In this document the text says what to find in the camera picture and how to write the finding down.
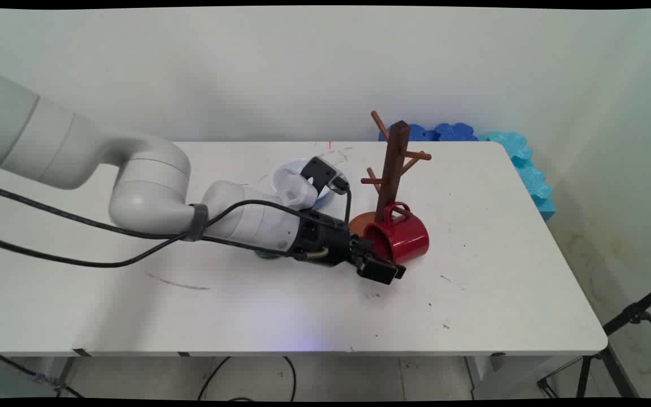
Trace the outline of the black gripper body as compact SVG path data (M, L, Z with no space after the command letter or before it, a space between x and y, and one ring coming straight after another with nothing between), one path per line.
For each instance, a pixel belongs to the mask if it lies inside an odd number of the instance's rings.
M354 234L343 220L321 212L302 215L292 244L294 259L322 266L356 265L351 247Z

